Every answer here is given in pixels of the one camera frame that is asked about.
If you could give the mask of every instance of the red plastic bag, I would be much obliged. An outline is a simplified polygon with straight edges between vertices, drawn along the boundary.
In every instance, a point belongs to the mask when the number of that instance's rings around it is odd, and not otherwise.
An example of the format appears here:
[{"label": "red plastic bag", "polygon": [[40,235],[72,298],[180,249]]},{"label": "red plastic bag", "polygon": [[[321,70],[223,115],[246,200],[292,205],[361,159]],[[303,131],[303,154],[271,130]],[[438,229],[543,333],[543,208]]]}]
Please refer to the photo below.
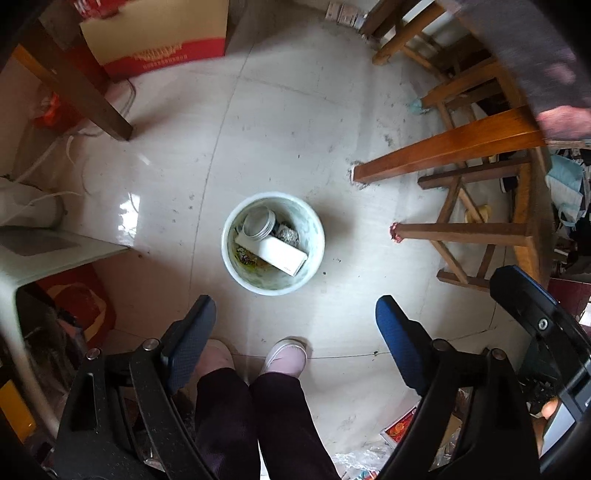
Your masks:
[{"label": "red plastic bag", "polygon": [[92,264],[43,278],[37,284],[84,329],[88,348],[99,347],[115,327],[115,309]]}]

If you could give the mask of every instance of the red cardboard box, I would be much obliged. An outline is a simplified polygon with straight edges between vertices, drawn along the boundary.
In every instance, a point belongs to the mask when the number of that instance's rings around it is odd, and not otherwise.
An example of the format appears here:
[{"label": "red cardboard box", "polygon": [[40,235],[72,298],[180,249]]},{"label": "red cardboard box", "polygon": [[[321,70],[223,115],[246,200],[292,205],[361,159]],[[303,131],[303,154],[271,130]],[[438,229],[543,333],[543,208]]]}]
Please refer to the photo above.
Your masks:
[{"label": "red cardboard box", "polygon": [[134,0],[80,27],[99,64],[122,80],[223,56],[227,23],[228,0]]}]

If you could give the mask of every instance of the shoe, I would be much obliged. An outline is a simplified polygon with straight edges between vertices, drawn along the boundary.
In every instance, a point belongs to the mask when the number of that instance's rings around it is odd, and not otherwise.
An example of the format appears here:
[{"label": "shoe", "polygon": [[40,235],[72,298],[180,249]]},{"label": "shoe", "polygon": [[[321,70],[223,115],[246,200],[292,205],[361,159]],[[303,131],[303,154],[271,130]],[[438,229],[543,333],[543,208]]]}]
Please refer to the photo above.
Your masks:
[{"label": "shoe", "polygon": [[306,366],[306,347],[297,340],[286,339],[277,342],[262,367],[260,375],[276,372],[298,378]]},{"label": "shoe", "polygon": [[219,340],[208,340],[201,352],[199,362],[195,367],[198,378],[219,370],[220,368],[234,368],[234,360],[228,347]]}]

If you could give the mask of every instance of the cable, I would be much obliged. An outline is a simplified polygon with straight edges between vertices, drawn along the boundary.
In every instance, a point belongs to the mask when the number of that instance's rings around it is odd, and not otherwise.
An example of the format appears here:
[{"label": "cable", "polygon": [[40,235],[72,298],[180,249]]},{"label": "cable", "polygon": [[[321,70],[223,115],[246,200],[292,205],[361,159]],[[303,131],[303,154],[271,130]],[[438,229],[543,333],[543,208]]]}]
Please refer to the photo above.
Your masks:
[{"label": "cable", "polygon": [[29,203],[27,203],[23,208],[21,208],[16,213],[13,213],[12,215],[9,215],[4,220],[2,220],[0,222],[0,226],[6,225],[8,222],[10,222],[10,220],[12,220],[13,218],[16,218],[22,212],[24,212],[26,209],[28,209],[30,206],[36,204],[37,202],[40,202],[41,200],[45,200],[45,199],[48,199],[48,198],[51,198],[51,197],[58,197],[58,196],[61,196],[61,195],[78,195],[79,197],[82,197],[82,195],[80,193],[78,193],[78,192],[70,192],[68,190],[66,190],[65,192],[47,193],[45,195],[41,195],[40,197],[37,197],[36,199],[31,200]]}]

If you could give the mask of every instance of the plastic bag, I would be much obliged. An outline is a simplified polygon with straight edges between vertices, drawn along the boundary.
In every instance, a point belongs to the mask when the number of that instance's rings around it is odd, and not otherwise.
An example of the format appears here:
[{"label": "plastic bag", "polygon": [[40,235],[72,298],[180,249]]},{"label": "plastic bag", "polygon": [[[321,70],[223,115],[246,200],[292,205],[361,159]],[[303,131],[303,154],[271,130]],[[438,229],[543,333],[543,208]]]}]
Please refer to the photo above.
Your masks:
[{"label": "plastic bag", "polygon": [[373,442],[363,450],[350,453],[336,453],[332,457],[335,465],[355,468],[362,471],[379,472],[392,455],[394,449],[384,441]]},{"label": "plastic bag", "polygon": [[445,445],[439,447],[439,450],[435,454],[435,458],[433,459],[433,464],[431,465],[431,470],[435,470],[438,467],[443,465],[447,465],[450,460],[452,459],[453,451],[456,449],[457,439],[460,436],[460,429],[457,429],[452,437],[449,439]]}]

